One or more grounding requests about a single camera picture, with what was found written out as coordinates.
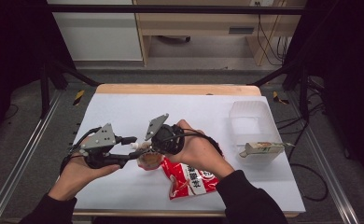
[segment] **person's right hand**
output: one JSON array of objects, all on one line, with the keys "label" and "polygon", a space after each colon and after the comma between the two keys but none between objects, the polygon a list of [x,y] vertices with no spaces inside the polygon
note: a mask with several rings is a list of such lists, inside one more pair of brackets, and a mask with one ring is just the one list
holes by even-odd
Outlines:
[{"label": "person's right hand", "polygon": [[[185,133],[190,133],[188,129],[193,130],[184,120],[180,120],[176,125],[184,129]],[[190,165],[198,170],[207,171],[214,174],[219,180],[234,172],[231,165],[223,159],[214,146],[199,136],[185,136],[185,145],[182,150],[176,154],[165,155],[171,162],[181,162]]]}]

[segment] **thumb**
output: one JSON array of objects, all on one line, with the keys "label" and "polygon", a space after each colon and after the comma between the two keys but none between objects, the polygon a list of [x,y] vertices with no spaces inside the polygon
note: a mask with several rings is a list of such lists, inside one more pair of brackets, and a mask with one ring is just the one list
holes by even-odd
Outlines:
[{"label": "thumb", "polygon": [[104,166],[100,169],[95,170],[96,178],[110,175],[110,174],[114,173],[115,171],[117,171],[118,169],[120,169],[119,165]]}]

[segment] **person's left hand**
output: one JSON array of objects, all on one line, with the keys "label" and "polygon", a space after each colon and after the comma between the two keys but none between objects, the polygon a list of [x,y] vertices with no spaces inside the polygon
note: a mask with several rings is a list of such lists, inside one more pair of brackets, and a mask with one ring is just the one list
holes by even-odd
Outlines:
[{"label": "person's left hand", "polygon": [[71,200],[94,179],[110,175],[119,168],[118,165],[109,165],[100,169],[92,169],[84,161],[84,157],[74,157],[65,166],[48,196],[58,201]]}]

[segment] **black sweatshirt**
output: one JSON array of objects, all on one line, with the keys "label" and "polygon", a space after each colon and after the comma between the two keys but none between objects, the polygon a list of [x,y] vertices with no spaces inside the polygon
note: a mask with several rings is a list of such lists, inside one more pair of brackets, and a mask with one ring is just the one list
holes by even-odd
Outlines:
[{"label": "black sweatshirt", "polygon": [[[252,186],[243,171],[235,171],[217,184],[217,191],[226,205],[230,224],[287,223],[277,203],[263,189]],[[72,224],[77,199],[54,200],[45,194],[36,209],[21,224]]]}]

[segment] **hand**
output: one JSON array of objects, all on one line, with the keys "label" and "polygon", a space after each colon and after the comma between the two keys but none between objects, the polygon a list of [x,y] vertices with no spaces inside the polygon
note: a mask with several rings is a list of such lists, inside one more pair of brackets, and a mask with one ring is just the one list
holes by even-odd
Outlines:
[{"label": "hand", "polygon": [[[180,120],[176,125],[184,129],[185,133],[191,132],[190,125],[185,120]],[[219,180],[234,172],[231,165],[223,159],[208,140],[199,136],[185,136],[185,145],[176,154],[165,155],[171,162],[181,162],[198,170],[214,174]]]},{"label": "hand", "polygon": [[71,200],[92,180],[110,175],[120,168],[118,165],[109,165],[101,169],[92,169],[84,161],[84,158],[79,156],[79,153],[72,155],[74,158],[65,166],[63,173],[48,196],[58,201]]}]

